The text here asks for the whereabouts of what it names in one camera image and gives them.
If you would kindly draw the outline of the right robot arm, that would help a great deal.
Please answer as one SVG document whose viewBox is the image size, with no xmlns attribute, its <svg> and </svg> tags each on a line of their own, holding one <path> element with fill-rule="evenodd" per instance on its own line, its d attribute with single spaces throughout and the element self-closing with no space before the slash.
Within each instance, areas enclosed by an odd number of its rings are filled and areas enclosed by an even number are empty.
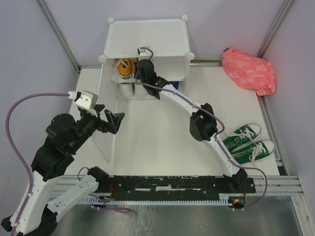
<svg viewBox="0 0 315 236">
<path fill-rule="evenodd" d="M 139 60 L 135 67 L 136 84 L 142 85 L 149 95 L 180 109 L 189 118 L 191 136 L 202 142 L 215 157 L 226 179 L 226 188 L 231 192 L 242 189 L 248 175 L 236 163 L 220 138 L 217 128 L 219 119 L 215 117 L 212 106 L 194 102 L 180 93 L 169 81 L 156 74 L 151 60 Z"/>
</svg>

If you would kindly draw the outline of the green canvas sneaker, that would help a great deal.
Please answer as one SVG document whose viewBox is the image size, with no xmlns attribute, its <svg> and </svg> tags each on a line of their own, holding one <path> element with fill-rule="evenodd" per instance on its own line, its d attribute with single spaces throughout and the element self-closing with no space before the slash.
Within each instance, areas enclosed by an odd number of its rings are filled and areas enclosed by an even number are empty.
<svg viewBox="0 0 315 236">
<path fill-rule="evenodd" d="M 275 144 L 271 140 L 253 142 L 231 153 L 232 157 L 240 165 L 262 161 L 273 154 Z"/>
<path fill-rule="evenodd" d="M 248 123 L 234 132 L 227 134 L 227 137 L 223 140 L 224 145 L 229 152 L 232 152 L 236 148 L 253 142 L 261 133 L 260 125 L 256 123 Z"/>
</svg>

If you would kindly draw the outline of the orange canvas sneaker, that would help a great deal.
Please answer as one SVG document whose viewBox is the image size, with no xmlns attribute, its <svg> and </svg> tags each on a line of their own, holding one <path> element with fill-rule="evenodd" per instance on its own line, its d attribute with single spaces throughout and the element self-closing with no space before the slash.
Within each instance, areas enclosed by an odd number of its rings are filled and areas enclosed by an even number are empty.
<svg viewBox="0 0 315 236">
<path fill-rule="evenodd" d="M 131 72 L 132 72 L 132 76 L 135 77 L 136 74 L 136 62 L 138 61 L 138 58 L 131 58 L 130 62 L 131 62 Z"/>
<path fill-rule="evenodd" d="M 129 79 L 132 76 L 131 61 L 129 58 L 115 59 L 115 64 L 121 78 Z"/>
</svg>

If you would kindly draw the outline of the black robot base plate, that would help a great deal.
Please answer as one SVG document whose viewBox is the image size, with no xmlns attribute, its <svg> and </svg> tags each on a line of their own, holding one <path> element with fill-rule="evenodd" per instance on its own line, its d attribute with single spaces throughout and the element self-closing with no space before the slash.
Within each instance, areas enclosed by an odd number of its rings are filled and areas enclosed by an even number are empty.
<svg viewBox="0 0 315 236">
<path fill-rule="evenodd" d="M 96 190 L 113 194 L 118 201 L 216 201 L 219 194 L 255 192 L 252 178 L 232 190 L 224 177 L 216 176 L 112 176 Z"/>
</svg>

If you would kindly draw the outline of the white leather sneaker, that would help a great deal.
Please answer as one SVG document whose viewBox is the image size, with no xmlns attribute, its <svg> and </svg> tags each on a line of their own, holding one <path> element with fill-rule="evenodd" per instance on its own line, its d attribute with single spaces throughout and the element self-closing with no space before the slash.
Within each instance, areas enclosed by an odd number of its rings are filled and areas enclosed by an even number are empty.
<svg viewBox="0 0 315 236">
<path fill-rule="evenodd" d="M 134 95 L 137 98 L 145 98 L 148 96 L 146 89 L 142 85 L 134 85 Z"/>
<path fill-rule="evenodd" d="M 133 83 L 121 83 L 119 84 L 119 93 L 121 98 L 129 99 L 134 96 Z"/>
</svg>

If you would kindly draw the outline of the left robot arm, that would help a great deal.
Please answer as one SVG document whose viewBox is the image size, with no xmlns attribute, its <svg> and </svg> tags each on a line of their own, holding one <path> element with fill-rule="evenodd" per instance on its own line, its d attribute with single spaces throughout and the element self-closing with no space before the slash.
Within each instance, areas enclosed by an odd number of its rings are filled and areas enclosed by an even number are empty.
<svg viewBox="0 0 315 236">
<path fill-rule="evenodd" d="M 99 167 L 92 167 L 70 190 L 49 201 L 53 188 L 73 162 L 77 150 L 95 131 L 116 134 L 124 113 L 112 113 L 104 105 L 107 120 L 81 109 L 80 120 L 70 114 L 54 117 L 46 128 L 47 138 L 35 154 L 29 173 L 31 180 L 17 210 L 2 220 L 1 226 L 18 236 L 49 236 L 63 216 L 81 199 L 93 192 L 103 192 L 109 187 L 109 175 Z"/>
</svg>

